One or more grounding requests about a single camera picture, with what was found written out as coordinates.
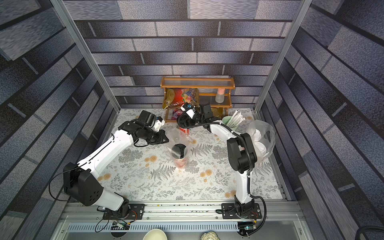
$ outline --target mounting plate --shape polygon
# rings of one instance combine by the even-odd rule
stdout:
[[[144,213],[144,206],[145,204],[130,204],[129,207],[130,207],[130,213],[128,216],[126,216],[123,220],[142,220],[143,218],[143,213]],[[119,220],[119,218],[115,217],[115,216],[108,216],[107,213],[104,213],[103,215],[103,219],[104,220]]]
[[[222,214],[223,219],[240,219],[240,217],[236,214],[235,204],[221,204],[221,209],[225,212]],[[252,208],[251,214],[246,219],[261,219],[262,214],[260,210],[259,204],[255,203]]]

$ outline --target plastic bottle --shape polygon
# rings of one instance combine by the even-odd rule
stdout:
[[[217,89],[217,94],[216,94],[216,97],[215,97],[215,101],[217,103],[224,102],[224,92],[225,92],[225,88],[218,88]]]

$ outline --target vent grill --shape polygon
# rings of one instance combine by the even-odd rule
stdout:
[[[94,232],[97,223],[71,223],[68,232]],[[105,224],[102,222],[96,230],[100,231]],[[152,229],[161,229],[164,232],[235,232],[238,231],[236,222],[134,222],[129,230],[114,228],[109,223],[102,232],[147,232]]]

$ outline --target brick wallpaper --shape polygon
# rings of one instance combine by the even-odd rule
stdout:
[[[161,107],[163,76],[229,76],[252,108],[297,0],[64,1],[122,108]]]
[[[0,9],[1,239],[49,240],[65,206],[50,178],[101,145],[116,111],[49,0]]]
[[[262,106],[315,239],[384,224],[383,10],[380,0],[313,0]]]

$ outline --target black lid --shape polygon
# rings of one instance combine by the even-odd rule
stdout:
[[[184,144],[176,144],[172,147],[172,157],[176,159],[182,159],[184,158],[184,150],[186,146]]]

